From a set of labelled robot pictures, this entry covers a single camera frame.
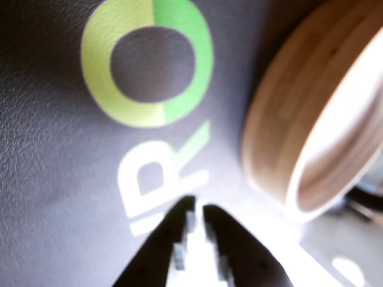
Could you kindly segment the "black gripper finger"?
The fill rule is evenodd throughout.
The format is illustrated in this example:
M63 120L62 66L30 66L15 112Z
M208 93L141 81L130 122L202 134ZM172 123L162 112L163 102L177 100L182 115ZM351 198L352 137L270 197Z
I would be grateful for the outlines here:
M166 286L169 270L186 268L187 235L195 230L194 196L166 214L124 269L114 286Z
M235 218L216 205L203 207L207 233L217 244L221 275L230 286L291 286L283 266Z

